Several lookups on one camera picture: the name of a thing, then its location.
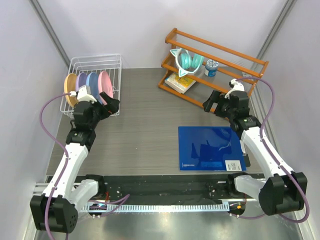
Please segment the pink plate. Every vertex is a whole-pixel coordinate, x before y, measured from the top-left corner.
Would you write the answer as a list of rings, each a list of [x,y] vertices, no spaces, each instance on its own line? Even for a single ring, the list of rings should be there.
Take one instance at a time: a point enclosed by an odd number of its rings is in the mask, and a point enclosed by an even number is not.
[[[114,97],[113,85],[109,74],[105,70],[99,74],[97,86],[99,94],[105,92],[109,97]]]

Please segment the blue plate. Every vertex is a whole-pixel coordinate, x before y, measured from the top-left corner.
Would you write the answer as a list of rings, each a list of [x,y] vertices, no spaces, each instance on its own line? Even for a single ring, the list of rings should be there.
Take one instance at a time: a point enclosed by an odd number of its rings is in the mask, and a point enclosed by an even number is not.
[[[85,85],[90,87],[90,94],[99,102],[102,103],[100,92],[98,89],[99,76],[95,72],[91,72],[87,78]]]

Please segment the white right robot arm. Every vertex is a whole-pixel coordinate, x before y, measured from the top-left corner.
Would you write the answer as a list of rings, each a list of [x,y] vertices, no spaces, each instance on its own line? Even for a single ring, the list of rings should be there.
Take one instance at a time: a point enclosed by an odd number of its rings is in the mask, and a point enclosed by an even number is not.
[[[307,177],[295,172],[272,146],[260,121],[250,114],[247,93],[235,90],[225,94],[214,90],[203,103],[204,111],[209,112],[213,104],[217,105],[214,114],[228,119],[231,129],[253,154],[265,177],[265,181],[261,181],[246,173],[232,174],[225,186],[226,193],[233,198],[244,193],[258,200],[268,216],[302,209],[309,214]]]

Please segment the orange plate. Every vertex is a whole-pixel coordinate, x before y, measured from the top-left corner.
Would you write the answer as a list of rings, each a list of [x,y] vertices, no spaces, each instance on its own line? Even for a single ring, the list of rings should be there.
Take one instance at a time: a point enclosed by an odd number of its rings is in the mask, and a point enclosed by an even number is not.
[[[72,91],[76,91],[76,80],[77,75],[74,73],[70,73],[66,76],[63,87],[65,94],[70,93]],[[73,108],[75,104],[78,102],[75,96],[66,95],[65,99],[71,108]]]

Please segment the purple plate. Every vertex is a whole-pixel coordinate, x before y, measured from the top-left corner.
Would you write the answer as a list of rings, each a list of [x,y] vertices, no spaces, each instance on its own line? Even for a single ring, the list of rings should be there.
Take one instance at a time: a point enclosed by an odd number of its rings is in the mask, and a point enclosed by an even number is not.
[[[80,89],[80,87],[82,87],[86,84],[86,80],[87,80],[87,74],[84,72],[81,72],[76,77],[76,82],[75,82],[75,91],[76,92]]]

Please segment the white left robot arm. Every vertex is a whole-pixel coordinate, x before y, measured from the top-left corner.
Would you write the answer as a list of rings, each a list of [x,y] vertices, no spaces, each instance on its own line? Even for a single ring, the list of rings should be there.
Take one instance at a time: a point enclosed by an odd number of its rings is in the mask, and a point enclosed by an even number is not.
[[[53,233],[69,235],[76,227],[79,212],[93,197],[102,199],[107,192],[102,176],[86,177],[77,187],[74,186],[78,172],[87,158],[95,141],[95,128],[98,123],[119,110],[120,101],[105,92],[99,94],[106,102],[101,104],[89,93],[71,91],[68,97],[79,97],[74,106],[74,125],[67,135],[65,144],[59,142],[47,129],[44,132],[54,140],[64,154],[41,195],[34,195],[30,200],[30,209],[37,230],[46,231],[49,239]]]

